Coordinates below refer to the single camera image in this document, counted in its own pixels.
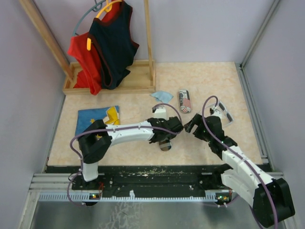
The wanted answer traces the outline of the plaid glasses case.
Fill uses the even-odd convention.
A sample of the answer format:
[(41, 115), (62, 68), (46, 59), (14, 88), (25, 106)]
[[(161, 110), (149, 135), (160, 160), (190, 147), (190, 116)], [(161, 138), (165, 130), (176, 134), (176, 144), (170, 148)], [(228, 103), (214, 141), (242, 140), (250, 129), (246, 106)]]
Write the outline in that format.
[(167, 139), (167, 140), (159, 142), (159, 148), (162, 151), (169, 151), (172, 148), (171, 141)]

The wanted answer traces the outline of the flag newsprint glasses case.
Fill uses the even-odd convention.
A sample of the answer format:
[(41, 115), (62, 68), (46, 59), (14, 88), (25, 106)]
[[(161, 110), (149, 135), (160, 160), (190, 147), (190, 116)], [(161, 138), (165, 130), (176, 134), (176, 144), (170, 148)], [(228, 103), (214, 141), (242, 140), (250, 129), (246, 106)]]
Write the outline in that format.
[(188, 90), (186, 89), (179, 90), (178, 100), (179, 100), (180, 111), (183, 114), (188, 114), (192, 111), (192, 104)]

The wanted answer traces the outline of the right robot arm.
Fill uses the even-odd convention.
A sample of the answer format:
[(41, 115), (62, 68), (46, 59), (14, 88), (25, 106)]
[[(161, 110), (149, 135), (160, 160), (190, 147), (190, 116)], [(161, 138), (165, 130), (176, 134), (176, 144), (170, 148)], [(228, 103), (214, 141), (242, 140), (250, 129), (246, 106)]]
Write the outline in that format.
[(213, 184), (235, 191), (251, 207), (257, 221), (268, 228), (295, 215), (288, 183), (274, 178), (253, 163), (238, 144), (224, 134), (221, 119), (196, 114), (184, 125), (185, 131), (208, 143), (228, 169), (213, 176)]

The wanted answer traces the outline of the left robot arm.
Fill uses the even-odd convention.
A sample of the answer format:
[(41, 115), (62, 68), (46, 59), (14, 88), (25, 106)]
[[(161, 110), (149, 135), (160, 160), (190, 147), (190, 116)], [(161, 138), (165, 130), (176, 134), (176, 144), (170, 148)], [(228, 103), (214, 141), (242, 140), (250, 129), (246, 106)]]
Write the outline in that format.
[(150, 144), (175, 138), (183, 130), (178, 117), (149, 118), (134, 125), (107, 125), (102, 120), (91, 124), (77, 135), (82, 155), (82, 183), (89, 189), (99, 184), (98, 162), (112, 146), (134, 141)]

